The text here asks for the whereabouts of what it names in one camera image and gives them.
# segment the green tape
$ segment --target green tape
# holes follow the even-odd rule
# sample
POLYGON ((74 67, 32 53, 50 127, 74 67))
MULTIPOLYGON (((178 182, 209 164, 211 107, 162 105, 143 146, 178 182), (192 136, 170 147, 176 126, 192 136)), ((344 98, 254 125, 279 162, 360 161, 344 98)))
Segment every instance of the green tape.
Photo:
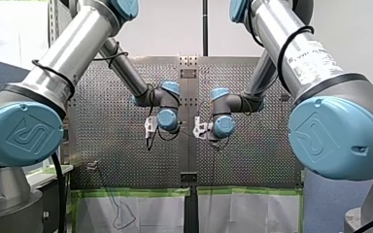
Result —
POLYGON ((299 197, 299 225, 298 231, 302 233, 304 231, 304 192, 302 191, 301 196, 299 197))
MULTIPOLYGON (((66 168, 72 168, 72 165, 61 165, 62 170, 65 170, 66 168)), ((48 167, 48 168, 37 168, 30 172, 28 172, 26 175, 34 175, 34 174, 56 174, 54 167, 48 167)))
POLYGON ((78 201, 79 198, 71 193, 71 219, 72 219, 72 233, 77 232, 77 218, 78 218, 78 201))
POLYGON ((133 188, 101 188, 90 190, 73 190, 72 195, 76 198, 94 197, 182 197, 189 196, 189 188, 167 188, 167 189, 133 189, 133 188))
POLYGON ((261 194, 261 195, 278 195, 278 196, 301 196, 302 189, 284 189, 284 188, 263 188, 263 187, 199 187, 198 195, 225 195, 232 193, 241 194, 261 194))

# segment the blue end cap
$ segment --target blue end cap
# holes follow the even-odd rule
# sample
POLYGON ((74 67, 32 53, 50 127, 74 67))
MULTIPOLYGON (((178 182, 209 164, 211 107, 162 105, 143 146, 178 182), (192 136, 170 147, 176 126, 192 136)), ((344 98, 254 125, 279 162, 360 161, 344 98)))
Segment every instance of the blue end cap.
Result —
POLYGON ((373 179, 373 115, 337 97, 313 97, 289 119, 289 141, 310 170, 334 180, 373 179))
POLYGON ((0 108, 0 166, 29 166, 48 158, 63 138, 62 120, 35 102, 0 108))
POLYGON ((171 91, 174 94, 180 95, 180 85, 176 82, 165 81, 162 83, 161 87, 168 91, 171 91))
POLYGON ((231 116, 220 116, 214 122, 214 135, 219 138, 227 138, 235 130, 235 120, 231 116))
POLYGON ((138 0, 112 0, 111 4, 126 20, 132 20, 139 13, 138 0))
POLYGON ((177 114, 170 109, 162 109, 156 116, 158 126, 166 131, 173 131, 178 127, 177 114))
POLYGON ((213 90, 211 90, 211 93, 210 93, 210 98, 211 98, 211 101, 214 101, 218 98, 221 98, 223 97, 224 95, 227 95, 229 94, 229 88, 226 88, 226 87, 218 87, 218 88, 214 88, 213 90))
POLYGON ((229 18, 231 21, 244 22, 244 13, 247 7, 247 0, 231 0, 229 3, 229 18))

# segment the pegboard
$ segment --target pegboard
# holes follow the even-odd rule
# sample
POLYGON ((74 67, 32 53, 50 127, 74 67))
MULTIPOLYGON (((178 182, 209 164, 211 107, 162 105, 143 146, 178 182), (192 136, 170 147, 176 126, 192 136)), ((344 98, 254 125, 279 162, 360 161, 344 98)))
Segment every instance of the pegboard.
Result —
MULTIPOLYGON (((199 58, 199 101, 210 101, 215 87, 228 87, 240 94, 249 83, 256 58, 199 58)), ((265 108, 251 116, 233 114, 237 126, 227 147, 214 150, 205 141, 197 142, 198 185, 243 185, 299 187, 302 166, 288 141, 288 117, 292 107, 286 91, 276 81, 265 92, 265 108)), ((210 118, 210 109, 200 110, 210 118)))
MULTIPOLYGON (((178 57, 132 62, 152 85, 178 79, 178 57)), ((89 66, 70 110, 71 154, 79 160, 73 188, 180 186, 177 141, 156 137, 147 151, 144 123, 150 109, 134 106, 130 92, 106 62, 89 66), (93 162, 98 163, 96 171, 87 168, 93 162)))
MULTIPOLYGON (((180 117, 191 119, 200 107, 201 120, 205 121, 210 118, 210 90, 226 86, 231 93, 239 94, 258 61, 243 57, 194 58, 197 76, 185 79, 181 71, 186 66, 180 59, 144 57, 131 61, 147 83, 179 82, 182 108, 187 108, 180 114, 188 115, 180 117)), ((174 141, 155 139, 153 149, 147 151, 144 122, 149 109, 131 103, 129 91, 104 62, 92 62, 70 104, 71 154, 80 161, 72 186, 179 187, 180 174, 187 168, 188 172, 197 172, 198 185, 299 187, 302 166, 288 142, 292 100, 284 101, 286 95, 277 81, 266 92, 261 113, 234 114, 237 129, 224 151, 189 138, 193 125, 183 127, 185 133, 174 141), (97 171, 87 168, 94 161, 98 162, 97 171)))

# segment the metal pole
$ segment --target metal pole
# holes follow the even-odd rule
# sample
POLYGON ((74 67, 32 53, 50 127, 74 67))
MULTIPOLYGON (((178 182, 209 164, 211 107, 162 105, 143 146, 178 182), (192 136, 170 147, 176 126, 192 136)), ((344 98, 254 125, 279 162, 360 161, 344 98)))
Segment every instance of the metal pole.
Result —
MULTIPOLYGON (((77 84, 89 63, 98 53, 105 40, 116 30, 111 20, 113 14, 98 11, 92 6, 81 6, 80 12, 40 60, 44 66, 51 67, 77 84)), ((16 83, 50 99, 64 108, 70 95, 68 83, 57 75, 35 67, 22 81, 16 83)))
MULTIPOLYGON (((252 4, 253 28, 275 65, 288 37, 305 26, 286 0, 257 0, 252 4)), ((298 98, 311 87, 345 72, 310 32, 295 37, 283 59, 283 75, 298 98)))
POLYGON ((202 28, 204 56, 208 56, 208 0, 202 1, 202 28))
MULTIPOLYGON (((103 57, 114 56, 117 53, 118 46, 114 38, 109 38, 99 53, 101 53, 103 57)), ((123 53, 123 50, 118 48, 118 53, 123 53)), ((134 96, 141 96, 148 90, 147 84, 125 54, 114 58, 111 63, 111 69, 120 77, 134 96)))

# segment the silver arm segment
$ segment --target silver arm segment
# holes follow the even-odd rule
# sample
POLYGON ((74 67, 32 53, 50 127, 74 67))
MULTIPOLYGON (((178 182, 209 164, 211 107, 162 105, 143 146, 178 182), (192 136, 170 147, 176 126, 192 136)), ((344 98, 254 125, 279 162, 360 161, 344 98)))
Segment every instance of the silver arm segment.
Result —
MULTIPOLYGON (((105 5, 94 3, 81 6, 77 16, 40 60, 42 65, 63 74, 74 85, 105 40, 119 31, 119 22, 113 12, 105 5)), ((71 86, 67 82, 39 67, 15 85, 45 96, 61 109, 71 95, 71 86)))
MULTIPOLYGON (((252 11, 253 30, 278 66, 280 51, 288 37, 305 24, 285 0, 253 1, 252 11)), ((295 99, 318 83, 346 74, 308 31, 300 33, 289 43, 282 72, 285 84, 295 99), (311 61, 309 63, 303 60, 307 56, 311 61)))

